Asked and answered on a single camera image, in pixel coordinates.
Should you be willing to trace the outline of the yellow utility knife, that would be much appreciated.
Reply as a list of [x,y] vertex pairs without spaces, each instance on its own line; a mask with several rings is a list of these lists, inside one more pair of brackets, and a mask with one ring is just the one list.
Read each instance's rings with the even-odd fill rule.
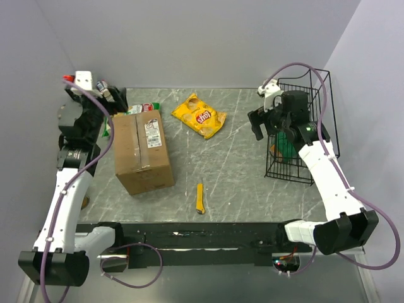
[[203,215],[205,214],[205,207],[203,204],[203,180],[200,180],[196,187],[196,211],[198,214]]

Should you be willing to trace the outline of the brown cardboard box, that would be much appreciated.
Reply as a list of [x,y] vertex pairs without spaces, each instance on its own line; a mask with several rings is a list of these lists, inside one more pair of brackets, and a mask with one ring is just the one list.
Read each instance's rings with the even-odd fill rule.
[[116,177],[130,195],[175,184],[159,110],[115,116]]

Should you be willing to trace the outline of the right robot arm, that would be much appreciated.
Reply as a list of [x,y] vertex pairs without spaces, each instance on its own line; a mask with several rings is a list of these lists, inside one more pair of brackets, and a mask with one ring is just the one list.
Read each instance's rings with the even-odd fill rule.
[[374,210],[366,210],[352,196],[326,128],[321,121],[311,120],[308,94],[279,88],[264,90],[261,94],[263,106],[248,113],[256,139],[263,139],[261,126],[269,135],[285,133],[309,169],[326,210],[325,222],[295,220],[286,223],[285,230],[276,235],[277,247],[288,252],[302,242],[330,255],[363,246],[379,218]]

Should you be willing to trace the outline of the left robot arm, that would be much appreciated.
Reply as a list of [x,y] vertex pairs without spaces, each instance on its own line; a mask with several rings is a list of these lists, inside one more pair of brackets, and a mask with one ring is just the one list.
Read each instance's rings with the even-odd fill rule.
[[70,99],[57,112],[61,134],[54,196],[32,250],[22,251],[18,264],[36,285],[79,287],[91,260],[125,246],[120,223],[98,223],[86,235],[77,235],[76,226],[97,162],[106,153],[97,145],[102,124],[108,115],[127,111],[128,102],[125,88],[110,88],[111,101],[96,91],[65,91]]

